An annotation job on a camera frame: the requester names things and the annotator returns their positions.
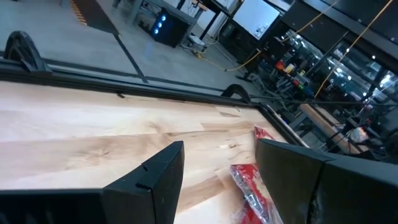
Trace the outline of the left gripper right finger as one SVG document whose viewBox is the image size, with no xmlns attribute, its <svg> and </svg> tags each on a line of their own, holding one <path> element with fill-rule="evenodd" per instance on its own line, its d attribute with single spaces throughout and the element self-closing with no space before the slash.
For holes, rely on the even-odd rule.
<svg viewBox="0 0 398 224">
<path fill-rule="evenodd" d="M 397 166 L 259 139 L 256 162 L 284 223 L 397 224 Z"/>
</svg>

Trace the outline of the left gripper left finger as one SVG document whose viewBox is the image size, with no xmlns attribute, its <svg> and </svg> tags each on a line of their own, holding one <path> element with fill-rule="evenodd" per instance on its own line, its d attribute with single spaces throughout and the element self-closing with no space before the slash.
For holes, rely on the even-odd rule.
<svg viewBox="0 0 398 224">
<path fill-rule="evenodd" d="M 103 188 L 1 191 L 1 223 L 173 223 L 185 151 L 175 141 Z"/>
</svg>

